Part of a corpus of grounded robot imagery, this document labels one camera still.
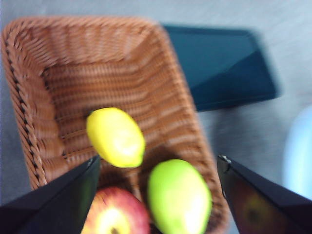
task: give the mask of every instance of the wicker basket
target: wicker basket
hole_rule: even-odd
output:
[[[146,201],[150,170],[169,158],[184,159],[212,191],[208,233],[225,232],[228,207],[215,161],[159,25],[134,18],[21,18],[4,29],[1,51],[33,189],[96,155],[85,118],[115,106],[139,124],[146,153],[134,169],[103,160],[99,186],[120,186]]]

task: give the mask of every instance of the yellow lemon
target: yellow lemon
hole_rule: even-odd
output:
[[[116,167],[141,165],[145,140],[137,123],[115,107],[93,111],[87,118],[87,134],[98,154]]]

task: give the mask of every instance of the black tablet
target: black tablet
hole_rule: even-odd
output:
[[[248,30],[165,26],[198,111],[276,97],[256,37]]]

